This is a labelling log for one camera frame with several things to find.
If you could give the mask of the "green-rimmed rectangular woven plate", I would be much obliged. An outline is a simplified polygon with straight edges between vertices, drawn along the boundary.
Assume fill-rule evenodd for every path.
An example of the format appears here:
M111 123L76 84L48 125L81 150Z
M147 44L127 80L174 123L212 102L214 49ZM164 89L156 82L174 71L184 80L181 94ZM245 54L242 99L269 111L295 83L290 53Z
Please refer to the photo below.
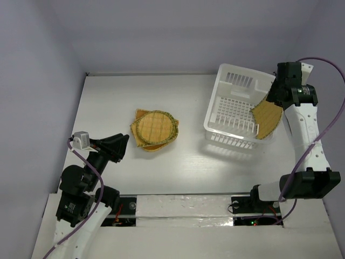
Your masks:
M144 141L141 140L141 139L139 138L138 134L137 134L137 131L136 131L136 124L137 124L136 121L133 122L133 123L131 124L131 126L130 126L130 129L131 129L131 132L132 132L132 134L133 134L133 136L134 136L136 145L137 145L137 147L138 147L138 145L143 144ZM171 142L173 142L173 141L177 138L177 136L178 136L179 121L176 120L176 119L175 119L175 126L176 126L176 133L175 133L167 142L170 141L170 143L171 143Z

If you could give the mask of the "orange triangular woven plate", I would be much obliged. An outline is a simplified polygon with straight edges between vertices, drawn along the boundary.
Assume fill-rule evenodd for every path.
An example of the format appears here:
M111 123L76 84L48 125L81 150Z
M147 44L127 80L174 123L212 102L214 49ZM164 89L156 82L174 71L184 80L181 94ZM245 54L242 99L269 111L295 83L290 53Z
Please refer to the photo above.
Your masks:
M137 109L135 112L135 120L137 121L138 119L140 119L141 117L143 117L144 115L150 113L149 110L143 110L143 109Z

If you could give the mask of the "orange rounded-square woven plate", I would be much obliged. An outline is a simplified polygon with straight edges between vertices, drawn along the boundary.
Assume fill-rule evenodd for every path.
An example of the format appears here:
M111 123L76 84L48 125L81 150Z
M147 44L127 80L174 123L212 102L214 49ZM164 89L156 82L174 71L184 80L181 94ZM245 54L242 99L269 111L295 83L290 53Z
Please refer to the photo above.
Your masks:
M170 141L163 144L149 144L144 142L143 144L138 145L138 147L147 152L156 152L162 149L163 147L167 146L168 144L170 144Z

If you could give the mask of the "large square bamboo mat plate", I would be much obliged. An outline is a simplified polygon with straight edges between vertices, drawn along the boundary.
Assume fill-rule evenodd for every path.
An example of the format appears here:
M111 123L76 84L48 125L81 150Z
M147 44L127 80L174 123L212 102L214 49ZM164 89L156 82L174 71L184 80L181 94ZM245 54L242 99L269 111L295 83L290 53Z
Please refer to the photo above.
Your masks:
M267 138L278 127L283 108L275 103L266 100L267 96L251 109L255 123L258 125L257 139L263 140Z

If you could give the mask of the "green-rimmed round woven plate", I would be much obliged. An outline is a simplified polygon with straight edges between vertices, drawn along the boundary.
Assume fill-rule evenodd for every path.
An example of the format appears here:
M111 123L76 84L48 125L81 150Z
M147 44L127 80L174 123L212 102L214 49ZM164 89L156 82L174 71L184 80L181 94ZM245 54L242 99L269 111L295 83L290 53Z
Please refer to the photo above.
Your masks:
M137 119L135 132L145 144L159 145L177 137L178 125L170 113L154 110Z

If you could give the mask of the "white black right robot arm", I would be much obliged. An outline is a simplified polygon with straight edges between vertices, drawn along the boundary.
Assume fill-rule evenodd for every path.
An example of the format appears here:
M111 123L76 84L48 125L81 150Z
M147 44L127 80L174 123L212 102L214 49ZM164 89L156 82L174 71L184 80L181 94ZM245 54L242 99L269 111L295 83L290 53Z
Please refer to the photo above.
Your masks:
M316 89L306 83L312 69L300 61L279 63L268 94L251 110L259 126L257 139L267 137L286 118L296 163L279 181L253 187L248 205L255 212L268 201L321 199L340 183L340 173L331 169L321 142L335 121L319 131Z

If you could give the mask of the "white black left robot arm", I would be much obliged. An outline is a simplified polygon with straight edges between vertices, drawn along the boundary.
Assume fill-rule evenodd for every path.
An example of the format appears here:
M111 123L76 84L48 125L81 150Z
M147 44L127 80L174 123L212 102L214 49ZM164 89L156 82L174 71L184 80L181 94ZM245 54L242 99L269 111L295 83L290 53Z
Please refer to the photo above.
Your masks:
M123 159L128 140L122 133L91 139L85 131L68 139L69 151L84 166L70 165L62 172L53 246L44 258L85 258L103 221L121 210L120 192L105 186L101 174L109 162Z

